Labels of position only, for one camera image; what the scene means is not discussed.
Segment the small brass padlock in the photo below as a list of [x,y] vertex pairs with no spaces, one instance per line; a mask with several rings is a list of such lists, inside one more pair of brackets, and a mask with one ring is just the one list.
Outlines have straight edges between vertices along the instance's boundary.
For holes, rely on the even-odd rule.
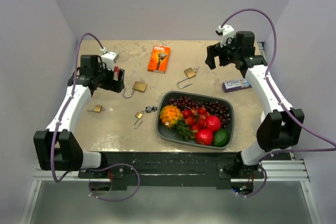
[[88,109],[87,112],[101,113],[105,108],[101,105],[95,105],[93,109]]
[[143,117],[143,111],[139,111],[135,114],[136,122],[133,124],[134,129],[138,129],[140,125],[142,124],[142,117]]

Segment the black key bunch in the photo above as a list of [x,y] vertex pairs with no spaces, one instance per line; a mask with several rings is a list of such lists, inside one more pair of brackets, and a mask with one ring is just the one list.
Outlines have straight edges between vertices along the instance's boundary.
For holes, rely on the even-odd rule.
[[157,111],[157,107],[156,106],[147,106],[144,111],[146,113],[155,112],[155,111]]

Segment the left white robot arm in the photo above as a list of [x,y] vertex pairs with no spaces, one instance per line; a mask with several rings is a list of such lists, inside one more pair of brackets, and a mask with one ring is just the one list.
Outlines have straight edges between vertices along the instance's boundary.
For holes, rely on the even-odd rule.
[[78,171],[90,168],[97,178],[108,174],[109,165],[99,152],[84,152],[74,131],[85,105],[98,89],[116,93],[124,89],[124,70],[115,66],[118,54],[82,55],[80,66],[68,80],[65,98],[45,130],[36,131],[34,145],[43,170]]

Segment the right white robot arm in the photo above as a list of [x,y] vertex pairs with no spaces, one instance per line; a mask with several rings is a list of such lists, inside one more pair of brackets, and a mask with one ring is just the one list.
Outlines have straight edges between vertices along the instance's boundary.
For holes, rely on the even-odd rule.
[[256,132],[256,142],[239,152],[228,172],[239,178],[246,178],[265,156],[283,153],[298,144],[304,113],[279,95],[277,89],[271,89],[273,82],[266,72],[267,62],[262,55],[255,54],[255,35],[251,31],[235,32],[231,26],[218,28],[221,41],[207,47],[205,63],[215,69],[215,58],[220,66],[233,63],[255,90],[263,107],[264,119]]

